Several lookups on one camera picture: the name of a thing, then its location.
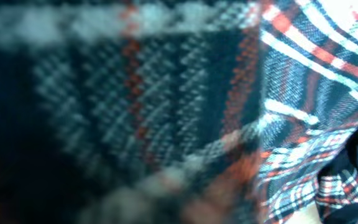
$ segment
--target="plaid fabric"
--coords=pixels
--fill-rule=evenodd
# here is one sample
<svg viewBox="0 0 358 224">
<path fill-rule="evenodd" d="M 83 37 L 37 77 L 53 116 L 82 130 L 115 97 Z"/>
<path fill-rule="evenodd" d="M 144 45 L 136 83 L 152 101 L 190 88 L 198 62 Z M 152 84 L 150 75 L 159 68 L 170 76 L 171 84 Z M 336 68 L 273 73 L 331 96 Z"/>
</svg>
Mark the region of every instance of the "plaid fabric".
<svg viewBox="0 0 358 224">
<path fill-rule="evenodd" d="M 317 179 L 357 128 L 358 1 L 0 2 L 0 170 L 53 186 L 27 223 L 324 218 L 358 202 Z"/>
</svg>

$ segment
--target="woven fabric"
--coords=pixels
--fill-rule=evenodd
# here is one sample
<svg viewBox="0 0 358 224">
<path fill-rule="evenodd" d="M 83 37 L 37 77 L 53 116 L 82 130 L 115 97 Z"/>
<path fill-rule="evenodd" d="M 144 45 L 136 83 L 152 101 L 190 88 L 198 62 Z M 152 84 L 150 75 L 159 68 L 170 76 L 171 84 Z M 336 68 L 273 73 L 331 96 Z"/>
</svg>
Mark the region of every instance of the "woven fabric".
<svg viewBox="0 0 358 224">
<path fill-rule="evenodd" d="M 24 223 L 324 218 L 357 128 L 358 1 L 0 1 L 0 200 L 51 186 Z"/>
</svg>

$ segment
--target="black fabric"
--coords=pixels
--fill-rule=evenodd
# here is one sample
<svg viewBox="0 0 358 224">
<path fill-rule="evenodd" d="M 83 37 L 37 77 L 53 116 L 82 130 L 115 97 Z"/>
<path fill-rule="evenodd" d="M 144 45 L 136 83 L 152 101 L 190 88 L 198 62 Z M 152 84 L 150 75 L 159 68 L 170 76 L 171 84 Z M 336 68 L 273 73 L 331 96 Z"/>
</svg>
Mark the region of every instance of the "black fabric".
<svg viewBox="0 0 358 224">
<path fill-rule="evenodd" d="M 0 54 L 0 204 L 23 224 L 69 223 L 94 184 L 57 152 L 27 68 L 25 57 Z"/>
<path fill-rule="evenodd" d="M 318 179 L 322 176 L 339 175 L 344 170 L 351 172 L 356 169 L 358 174 L 358 130 L 349 138 L 345 148 L 326 167 L 324 167 Z M 358 222 L 358 203 L 346 205 L 335 210 L 324 218 L 324 224 L 354 224 Z"/>
</svg>

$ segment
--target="checkered cloth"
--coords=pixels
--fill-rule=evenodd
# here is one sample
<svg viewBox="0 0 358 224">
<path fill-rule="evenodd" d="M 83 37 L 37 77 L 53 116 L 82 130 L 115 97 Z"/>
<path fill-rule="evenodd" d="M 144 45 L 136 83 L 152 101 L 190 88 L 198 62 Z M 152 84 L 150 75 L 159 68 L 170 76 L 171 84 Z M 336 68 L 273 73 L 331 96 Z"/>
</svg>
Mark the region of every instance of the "checkered cloth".
<svg viewBox="0 0 358 224">
<path fill-rule="evenodd" d="M 317 178 L 357 128 L 358 1 L 0 1 L 24 222 L 323 220 L 358 202 L 357 172 Z"/>
</svg>

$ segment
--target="plaid shirt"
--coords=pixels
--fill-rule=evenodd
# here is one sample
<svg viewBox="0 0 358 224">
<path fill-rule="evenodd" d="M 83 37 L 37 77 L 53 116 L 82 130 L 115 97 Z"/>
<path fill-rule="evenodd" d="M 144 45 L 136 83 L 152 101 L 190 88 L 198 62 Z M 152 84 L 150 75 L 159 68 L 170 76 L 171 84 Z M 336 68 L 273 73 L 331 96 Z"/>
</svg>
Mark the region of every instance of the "plaid shirt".
<svg viewBox="0 0 358 224">
<path fill-rule="evenodd" d="M 358 202 L 356 170 L 318 179 L 358 128 L 358 1 L 111 2 L 0 1 L 1 204 L 284 223 Z"/>
</svg>

